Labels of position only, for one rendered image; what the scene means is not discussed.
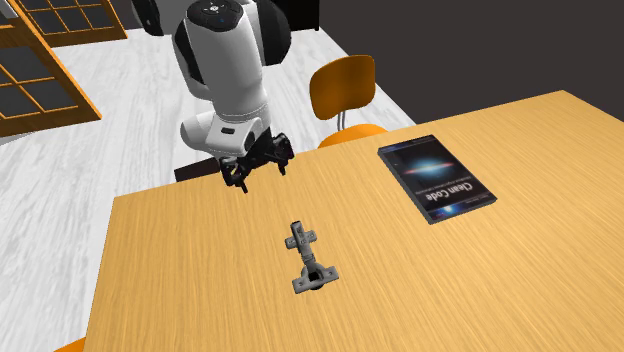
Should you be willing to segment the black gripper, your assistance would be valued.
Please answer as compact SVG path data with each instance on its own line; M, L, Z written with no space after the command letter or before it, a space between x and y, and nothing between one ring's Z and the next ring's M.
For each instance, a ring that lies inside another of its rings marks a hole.
M269 162L275 162L282 176L286 175L286 166L294 158L289 138L280 133L273 138L267 128L254 142L244 157L236 160L221 160L220 170L227 186L236 186L244 193L248 192L245 178L249 172Z

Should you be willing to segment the dark robot stand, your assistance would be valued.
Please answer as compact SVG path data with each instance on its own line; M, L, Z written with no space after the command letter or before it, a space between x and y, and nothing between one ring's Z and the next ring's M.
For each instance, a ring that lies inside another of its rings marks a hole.
M219 162L214 158L208 158L198 161L174 170L175 180L177 182L186 181L220 172Z

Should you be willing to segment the grey metal cabinet hinge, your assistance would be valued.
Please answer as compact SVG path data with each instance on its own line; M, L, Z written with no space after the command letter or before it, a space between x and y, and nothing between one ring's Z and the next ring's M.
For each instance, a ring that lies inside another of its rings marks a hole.
M338 280L339 274L334 266L324 267L314 255L311 244L317 240L314 230L305 230L300 221L290 224L292 235L284 240L287 249L297 249L303 262L300 276L292 280L296 294L309 290L318 290L325 284Z

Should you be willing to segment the orange chair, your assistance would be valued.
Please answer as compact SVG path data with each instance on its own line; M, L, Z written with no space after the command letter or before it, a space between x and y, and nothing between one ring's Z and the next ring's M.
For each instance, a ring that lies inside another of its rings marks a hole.
M54 352L83 352L86 338L75 340L63 347L56 349Z
M376 93L375 62L370 55L350 55L319 68L311 77L309 95L318 120L336 118L337 131L326 137L319 148L386 133L375 124L346 127L346 112L372 102Z

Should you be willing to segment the dark book with galaxy cover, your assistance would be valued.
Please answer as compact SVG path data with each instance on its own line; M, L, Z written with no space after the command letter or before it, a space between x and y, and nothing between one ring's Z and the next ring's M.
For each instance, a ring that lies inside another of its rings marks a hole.
M378 155L431 225L497 201L433 135L380 147Z

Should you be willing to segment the wooden table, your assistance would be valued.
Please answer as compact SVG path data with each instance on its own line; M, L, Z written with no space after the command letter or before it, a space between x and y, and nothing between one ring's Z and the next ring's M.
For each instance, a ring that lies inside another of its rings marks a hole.
M497 197L429 224L378 156ZM624 352L624 122L558 91L116 198L84 352ZM339 279L294 292L290 224Z

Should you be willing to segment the wooden framed glass door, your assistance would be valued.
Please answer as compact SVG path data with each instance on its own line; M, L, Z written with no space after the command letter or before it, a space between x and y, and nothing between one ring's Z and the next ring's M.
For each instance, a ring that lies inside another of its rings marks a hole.
M99 121L101 114L28 22L0 26L0 137Z
M3 0L50 47L127 38L110 0Z

